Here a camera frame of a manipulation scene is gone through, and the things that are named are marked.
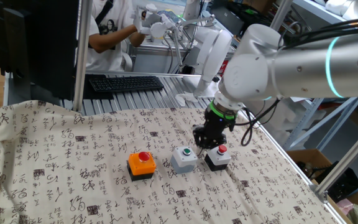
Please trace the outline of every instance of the black keyboard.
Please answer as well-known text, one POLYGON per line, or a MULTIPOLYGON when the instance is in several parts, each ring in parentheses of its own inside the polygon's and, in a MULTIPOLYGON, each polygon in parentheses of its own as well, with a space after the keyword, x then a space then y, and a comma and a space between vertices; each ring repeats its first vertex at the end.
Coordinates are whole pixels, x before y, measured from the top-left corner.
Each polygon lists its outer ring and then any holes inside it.
POLYGON ((91 78, 89 80, 97 92, 127 92, 137 90, 161 90, 164 85, 155 76, 119 77, 119 78, 91 78))

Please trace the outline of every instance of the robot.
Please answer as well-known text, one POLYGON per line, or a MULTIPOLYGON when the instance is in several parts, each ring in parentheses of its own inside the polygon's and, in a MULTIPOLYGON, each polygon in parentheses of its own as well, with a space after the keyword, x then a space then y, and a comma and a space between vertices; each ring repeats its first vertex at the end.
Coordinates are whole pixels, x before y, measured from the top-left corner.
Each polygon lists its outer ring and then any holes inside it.
POLYGON ((234 129, 245 100, 358 96, 358 34, 287 47, 279 47, 280 39, 267 26, 247 29, 204 113, 205 123, 193 127, 198 147, 225 144, 223 131, 234 129))

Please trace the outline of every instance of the red button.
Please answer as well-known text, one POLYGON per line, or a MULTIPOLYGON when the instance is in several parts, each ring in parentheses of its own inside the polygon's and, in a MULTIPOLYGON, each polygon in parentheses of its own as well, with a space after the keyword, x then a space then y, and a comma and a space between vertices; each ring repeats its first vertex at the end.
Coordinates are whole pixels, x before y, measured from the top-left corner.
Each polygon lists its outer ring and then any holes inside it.
POLYGON ((221 154, 224 154, 226 151, 227 151, 227 147, 226 147, 226 146, 224 146, 224 145, 220 145, 220 146, 219 146, 219 152, 220 152, 221 154))
POLYGON ((145 161, 147 161, 149 159, 150 159, 149 153, 147 153, 147 152, 140 152, 139 153, 139 160, 141 162, 145 162, 145 161))

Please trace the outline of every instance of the shelf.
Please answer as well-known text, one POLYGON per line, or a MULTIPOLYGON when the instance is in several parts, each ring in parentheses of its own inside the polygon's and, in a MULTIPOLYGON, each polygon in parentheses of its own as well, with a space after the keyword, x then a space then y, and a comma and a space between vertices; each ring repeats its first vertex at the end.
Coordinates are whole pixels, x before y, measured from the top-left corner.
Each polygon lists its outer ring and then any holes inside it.
POLYGON ((331 12, 328 12, 326 8, 312 0, 293 0, 293 3, 313 13, 314 15, 324 19, 330 24, 346 21, 341 16, 337 16, 331 12))

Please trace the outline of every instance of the tablecloth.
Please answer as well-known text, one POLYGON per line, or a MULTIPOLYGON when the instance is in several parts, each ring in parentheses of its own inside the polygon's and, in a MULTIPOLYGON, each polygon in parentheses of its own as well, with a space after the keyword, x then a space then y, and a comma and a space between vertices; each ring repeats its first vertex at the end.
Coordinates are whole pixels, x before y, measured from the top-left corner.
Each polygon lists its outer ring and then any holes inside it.
POLYGON ((203 110, 126 110, 95 116, 41 101, 0 108, 2 223, 336 223, 268 137, 226 130, 231 162, 211 172, 203 152, 177 174, 172 151, 190 146, 203 110), (132 182, 129 154, 150 151, 151 179, 132 182))

